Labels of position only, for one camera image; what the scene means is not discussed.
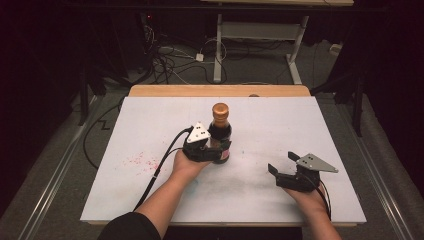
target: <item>white table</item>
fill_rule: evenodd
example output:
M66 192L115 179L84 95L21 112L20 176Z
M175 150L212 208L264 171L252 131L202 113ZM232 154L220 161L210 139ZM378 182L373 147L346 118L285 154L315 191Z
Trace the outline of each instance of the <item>white table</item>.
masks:
M132 211L177 133L197 121L209 124L213 104L221 101L230 107L233 126L230 159L223 165L209 165L186 189L171 225L303 225L295 202L275 186L267 170L271 163L280 172L293 174L296 167L288 151L299 156L311 152L339 169L339 173L321 173L334 224L366 222L314 97L127 97L81 221L105 224ZM184 138L175 147L181 147ZM173 155L150 193L168 178L172 162Z

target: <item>bottle cap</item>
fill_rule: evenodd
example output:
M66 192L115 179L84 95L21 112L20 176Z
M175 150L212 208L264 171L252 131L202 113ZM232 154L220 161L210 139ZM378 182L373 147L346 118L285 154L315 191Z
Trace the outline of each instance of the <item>bottle cap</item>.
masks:
M212 107L212 114L217 127L225 127L229 115L229 109L225 103L217 103Z

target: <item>wooden table edge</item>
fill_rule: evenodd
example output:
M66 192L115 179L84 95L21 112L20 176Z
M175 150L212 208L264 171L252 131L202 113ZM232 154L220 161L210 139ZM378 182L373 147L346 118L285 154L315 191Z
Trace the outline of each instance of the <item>wooden table edge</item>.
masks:
M134 85L129 97L309 97L304 85Z

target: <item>bottle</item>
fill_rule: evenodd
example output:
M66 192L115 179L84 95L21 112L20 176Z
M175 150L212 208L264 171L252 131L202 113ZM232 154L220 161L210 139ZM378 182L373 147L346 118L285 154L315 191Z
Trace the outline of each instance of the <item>bottle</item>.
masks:
M221 148L220 160L214 161L216 164L227 162L230 157L230 137L231 125L228 122L229 109L225 103L217 103L212 107L213 121L209 125L208 132L211 134L210 145L213 148Z

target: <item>table leg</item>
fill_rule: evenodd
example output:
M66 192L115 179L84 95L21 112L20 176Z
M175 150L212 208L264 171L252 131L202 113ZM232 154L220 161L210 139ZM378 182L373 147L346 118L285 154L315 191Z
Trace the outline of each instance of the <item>table leg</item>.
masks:
M221 52L221 40L222 40L222 14L218 14L217 31L216 31L216 53L215 53L215 67L213 71L213 82L221 82L221 64L222 64L222 52Z
M292 76L294 84L302 84L302 81L300 80L299 71L297 70L297 67L296 67L295 60L296 60L297 53L299 52L300 45L302 44L303 34L305 33L308 20L309 20L309 16L303 17L302 23L300 24L297 35L296 35L296 40L294 42L293 53L287 54L286 56L287 64L289 65L290 74Z

